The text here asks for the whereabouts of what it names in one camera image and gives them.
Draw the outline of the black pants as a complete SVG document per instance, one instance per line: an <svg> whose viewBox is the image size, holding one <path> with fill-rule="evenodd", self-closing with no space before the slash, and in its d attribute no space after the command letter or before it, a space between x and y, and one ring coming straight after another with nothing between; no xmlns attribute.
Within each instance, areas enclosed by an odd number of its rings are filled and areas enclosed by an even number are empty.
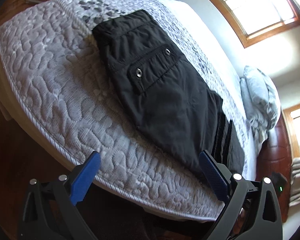
<svg viewBox="0 0 300 240"><path fill-rule="evenodd" d="M107 20L92 33L121 105L144 137L199 178L203 151L242 173L244 151L222 98L149 13Z"/></svg>

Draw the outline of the dark wooden headboard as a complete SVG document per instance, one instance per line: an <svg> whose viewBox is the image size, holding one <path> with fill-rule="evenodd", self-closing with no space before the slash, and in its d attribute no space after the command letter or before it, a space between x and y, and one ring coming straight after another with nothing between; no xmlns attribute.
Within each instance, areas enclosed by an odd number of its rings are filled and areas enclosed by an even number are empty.
<svg viewBox="0 0 300 240"><path fill-rule="evenodd" d="M292 153L289 136L283 116L276 126L269 131L268 139L263 143L257 157L256 179L270 176L273 172L281 173L287 179L283 191L278 197L282 221L286 222L289 211Z"/></svg>

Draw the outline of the grey crumpled duvet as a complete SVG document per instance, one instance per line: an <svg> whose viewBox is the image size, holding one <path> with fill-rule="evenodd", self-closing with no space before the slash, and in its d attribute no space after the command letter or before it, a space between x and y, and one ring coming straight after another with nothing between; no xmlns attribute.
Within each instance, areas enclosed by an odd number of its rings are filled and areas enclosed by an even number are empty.
<svg viewBox="0 0 300 240"><path fill-rule="evenodd" d="M261 70L245 66L240 79L245 114L258 145L268 138L281 115L279 93L272 79Z"/></svg>

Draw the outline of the grey quilted bedspread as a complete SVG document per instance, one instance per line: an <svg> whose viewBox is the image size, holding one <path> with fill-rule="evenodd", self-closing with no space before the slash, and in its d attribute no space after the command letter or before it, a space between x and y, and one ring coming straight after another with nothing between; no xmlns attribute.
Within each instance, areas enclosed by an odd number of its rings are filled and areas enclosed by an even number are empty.
<svg viewBox="0 0 300 240"><path fill-rule="evenodd" d="M67 168L101 155L96 185L149 211L212 221L223 204L126 118L100 64L92 29L133 11L149 12L224 100L244 148L243 177L256 152L239 76L196 12L175 0L50 0L0 26L0 109Z"/></svg>

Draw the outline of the wooden window frame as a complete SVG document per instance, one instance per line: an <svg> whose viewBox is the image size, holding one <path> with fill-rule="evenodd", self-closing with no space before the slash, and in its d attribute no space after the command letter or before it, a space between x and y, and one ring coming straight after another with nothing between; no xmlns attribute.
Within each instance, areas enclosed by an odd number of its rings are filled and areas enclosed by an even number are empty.
<svg viewBox="0 0 300 240"><path fill-rule="evenodd" d="M242 46L300 26L300 0L209 0L227 20Z"/></svg>

